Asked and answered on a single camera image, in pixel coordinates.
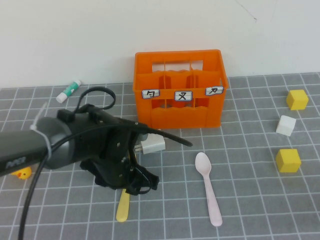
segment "white plug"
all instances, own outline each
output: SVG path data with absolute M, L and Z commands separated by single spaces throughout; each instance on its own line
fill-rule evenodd
M 154 133 L 149 133 L 146 140 L 141 141 L 141 144 L 135 146 L 135 150 L 142 150 L 143 154 L 154 153 L 165 149 L 166 143 L 164 137 Z

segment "white cable tie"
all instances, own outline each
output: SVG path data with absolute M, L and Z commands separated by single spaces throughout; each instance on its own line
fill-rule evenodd
M 35 131 L 37 134 L 40 134 L 43 138 L 44 138 L 44 141 L 45 141 L 45 144 L 46 144 L 46 147 L 48 149 L 48 158 L 47 160 L 49 160 L 52 156 L 52 148 L 51 148 L 51 144 L 50 144 L 50 141 L 49 141 L 49 138 L 47 137 L 47 135 L 45 135 L 43 132 L 39 131 L 37 129 L 37 122 L 41 116 L 41 114 L 43 113 L 43 111 L 45 110 L 46 106 L 47 106 L 47 102 L 45 102 L 41 109 L 39 110 L 38 114 L 35 116 L 34 120 L 33 120 L 33 123 L 32 125 L 30 126 L 30 130 L 33 130 Z

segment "toy block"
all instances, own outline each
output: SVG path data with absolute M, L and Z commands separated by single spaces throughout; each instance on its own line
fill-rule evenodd
M 303 110 L 308 104 L 309 98 L 305 90 L 291 90 L 286 97 L 286 103 L 290 110 Z
M 275 132 L 290 137 L 295 128 L 295 125 L 295 118 L 282 115 Z
M 275 161 L 280 173 L 296 173 L 301 165 L 297 149 L 280 149 Z

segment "tabletop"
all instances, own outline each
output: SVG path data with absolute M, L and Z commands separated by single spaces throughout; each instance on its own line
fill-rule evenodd
M 139 163 L 159 176 L 157 190 L 130 197 L 126 222 L 116 221 L 121 191 L 95 185 L 79 163 L 45 169 L 38 181 L 25 240 L 318 240 L 320 239 L 320 76 L 318 73 L 231 77 L 219 128 L 169 129 L 193 143 L 165 140 L 166 149 L 138 154 Z M 55 97 L 65 86 L 0 90 L 0 130 L 27 130 L 44 102 L 44 114 L 74 109 L 82 85 L 63 104 Z M 116 94 L 113 116 L 137 120 L 132 83 L 106 84 Z M 305 110 L 291 111 L 289 90 L 304 89 Z M 91 92 L 87 103 L 111 102 Z M 296 119 L 290 137 L 275 133 L 280 116 Z M 279 173 L 279 149 L 297 149 L 297 173 Z M 210 179 L 222 214 L 211 225 L 197 153 L 212 164 Z M 31 179 L 0 177 L 0 239 L 17 239 Z

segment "yellow popsicle stick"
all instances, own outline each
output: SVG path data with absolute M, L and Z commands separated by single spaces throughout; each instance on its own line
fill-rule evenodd
M 130 202 L 130 194 L 126 193 L 126 190 L 123 189 L 118 205 L 118 209 L 116 210 L 116 220 L 120 223 L 125 222 L 128 219 L 129 214 L 129 202 Z

